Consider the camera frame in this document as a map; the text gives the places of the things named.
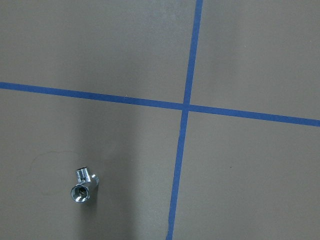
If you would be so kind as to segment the chrome angle valve fitting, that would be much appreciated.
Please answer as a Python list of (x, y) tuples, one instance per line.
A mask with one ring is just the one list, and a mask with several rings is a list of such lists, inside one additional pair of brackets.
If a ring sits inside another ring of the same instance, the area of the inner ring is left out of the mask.
[(93, 191), (99, 186), (100, 179), (89, 168), (82, 167), (75, 171), (77, 184), (71, 189), (70, 196), (76, 203), (85, 203), (91, 198)]

